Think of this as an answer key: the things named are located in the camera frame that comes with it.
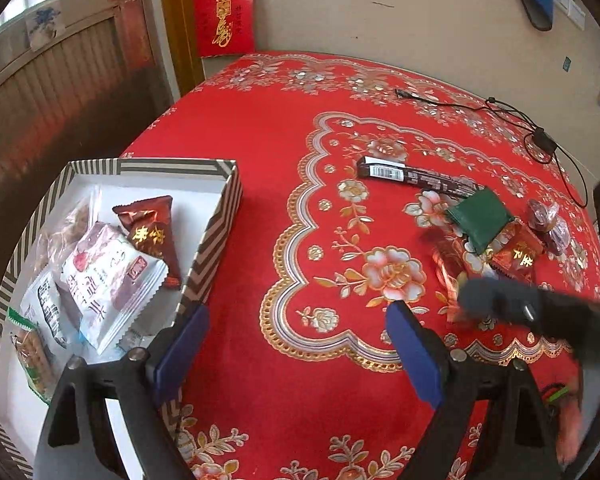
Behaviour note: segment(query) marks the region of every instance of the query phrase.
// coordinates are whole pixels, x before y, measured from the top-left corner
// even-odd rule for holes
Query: human hand
[[[570,394],[560,403],[560,421],[558,438],[555,443],[558,462],[570,464],[580,449],[580,429],[582,414],[578,405],[577,393],[580,389],[578,378],[567,384]]]

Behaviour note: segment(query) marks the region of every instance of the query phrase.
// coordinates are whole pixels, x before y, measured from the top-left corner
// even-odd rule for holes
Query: red tablecloth
[[[424,231],[446,224],[434,192],[359,180],[364,154],[490,186],[513,214],[557,201],[573,245],[543,255],[536,281],[600,300],[600,244],[555,164],[489,114],[401,101],[394,88],[480,105],[461,89],[377,63],[245,56],[182,98],[125,156],[234,158],[244,199],[209,307],[212,327],[184,387],[180,450],[199,479],[375,479],[399,474],[429,423],[383,330],[405,299],[450,348],[518,356],[542,386],[574,373],[560,342],[487,319],[446,322]],[[483,261],[467,251],[477,270]],[[480,433],[476,409],[449,478]]]

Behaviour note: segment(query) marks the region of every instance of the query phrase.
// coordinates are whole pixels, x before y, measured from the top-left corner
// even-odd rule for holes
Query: white snack bag
[[[29,285],[20,308],[23,316],[37,326],[49,365],[59,377],[71,356],[81,354],[82,343],[61,304],[51,266]]]
[[[164,261],[138,251],[119,228],[96,222],[62,267],[82,313],[80,332],[101,355],[116,344],[167,276]]]

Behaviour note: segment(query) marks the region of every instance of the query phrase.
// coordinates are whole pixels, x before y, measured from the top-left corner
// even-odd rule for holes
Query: red candy wrapper
[[[171,196],[159,196],[115,206],[113,212],[129,231],[127,239],[136,249],[165,261],[169,273],[164,286],[180,288],[182,278],[171,232],[172,202]]]
[[[460,238],[441,237],[430,240],[433,244],[433,262],[436,276],[446,293],[446,320],[464,319],[458,306],[458,291],[469,278],[494,275],[493,270],[477,254],[469,252],[467,242]]]
[[[542,242],[519,219],[509,222],[497,238],[501,235],[508,241],[493,255],[491,264],[514,280],[533,283],[533,264],[544,250]]]

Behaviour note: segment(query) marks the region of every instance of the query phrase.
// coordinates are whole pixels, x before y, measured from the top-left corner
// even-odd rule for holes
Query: blue gripper pad
[[[209,310],[200,304],[181,328],[154,371],[154,406],[178,398],[178,389],[209,330]]]
[[[385,323],[386,332],[418,397],[436,409],[443,398],[442,385],[446,378],[441,377],[440,362],[434,360],[435,357],[440,357],[440,348],[434,348],[432,356],[425,345],[430,347],[433,343],[436,346],[437,342],[446,354],[444,344],[435,333],[433,335],[437,341],[427,336],[431,331],[421,327],[402,301],[394,301],[389,305]]]

